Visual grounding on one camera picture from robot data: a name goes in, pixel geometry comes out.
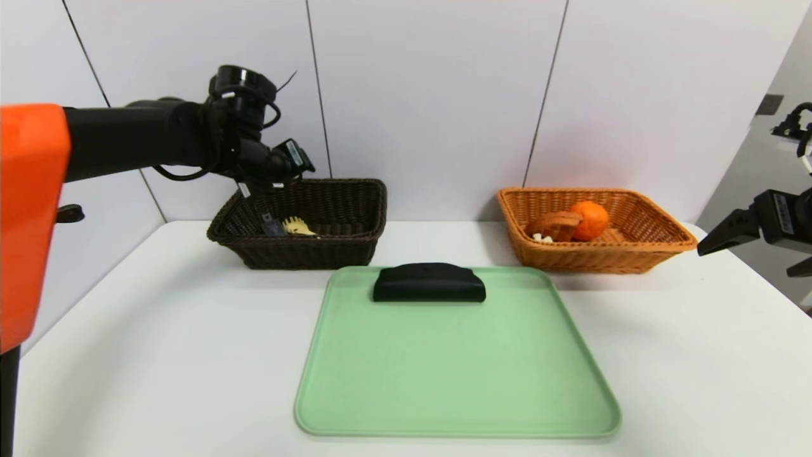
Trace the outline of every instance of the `wicker basket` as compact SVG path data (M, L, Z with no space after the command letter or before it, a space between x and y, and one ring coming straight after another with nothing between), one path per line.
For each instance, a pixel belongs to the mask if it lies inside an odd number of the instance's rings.
M525 234L542 213L592 200L609 212L610 226L591 242L540 243ZM499 191L513 250L542 270L642 273L697 245L697 239L644 195L622 189L510 188Z
M261 212L299 216L318 237L267 237ZM333 270L367 265L387 222L387 188L378 180L304 180L251 199L234 194L209 226L213 242L249 268Z

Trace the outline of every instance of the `orange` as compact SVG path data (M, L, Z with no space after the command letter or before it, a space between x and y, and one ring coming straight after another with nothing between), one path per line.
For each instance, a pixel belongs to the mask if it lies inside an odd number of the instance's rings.
M575 228L575 233L572 238L589 242L601 236L604 230L609 225L609 213L606 208L598 205L596 202L586 200L578 202L569 208L570 212L578 213L583 220Z

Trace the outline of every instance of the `bread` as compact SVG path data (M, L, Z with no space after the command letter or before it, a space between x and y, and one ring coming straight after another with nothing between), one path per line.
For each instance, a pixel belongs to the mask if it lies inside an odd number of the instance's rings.
M581 216L577 213L549 212L527 224L525 233L531 238L535 233L540 233L542 237L551 237L554 242L568 242L572 240L572 234L580 223Z

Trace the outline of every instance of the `white wall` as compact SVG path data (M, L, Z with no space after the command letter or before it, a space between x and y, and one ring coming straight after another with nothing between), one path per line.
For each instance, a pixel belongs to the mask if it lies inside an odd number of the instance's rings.
M521 185L565 0L311 0L334 177L391 220L501 218Z
M305 0L67 0L67 5L114 107L164 96L203 102L209 78L227 63L260 72L276 85L298 71L277 97L282 119L262 139L276 146L295 138L316 166L310 176L330 176ZM236 191L234 181L217 175L174 182L152 169L144 173L168 220L212 219Z
M4 1L0 21L0 103L105 106L61 2ZM54 229L39 315L24 350L163 223L138 172L67 184L60 205L68 203L80 204L86 218Z
M221 63L277 83L298 70L266 143L296 138L315 176L330 176L331 166L333 177L383 179L390 220L499 218L496 191L522 185L527 172L527 185L636 189L692 221L809 2L67 5L114 106L165 95L201 101ZM145 175L168 220L209 219L235 190L220 176Z
M572 0L527 185L624 187L693 221L809 0Z
M747 208L765 189L799 194L812 187L812 178L801 167L794 150L780 148L779 140L770 135L771 128L795 106L812 102L812 9L807 11L775 75L770 93L784 94L784 102L777 115L753 119L745 142L699 218L698 224L705 230L714 228L730 211ZM812 114L806 113L802 125L809 122L812 122ZM808 258L808 254L769 246L761 241L731 251L795 303L812 307L812 279L788 278L786 275L787 267Z

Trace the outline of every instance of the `green tray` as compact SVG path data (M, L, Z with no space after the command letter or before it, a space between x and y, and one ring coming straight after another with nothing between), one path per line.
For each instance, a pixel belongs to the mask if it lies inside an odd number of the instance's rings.
M620 408L550 278L474 268L483 303L373 302L381 268L330 279L296 398L314 435L606 437Z

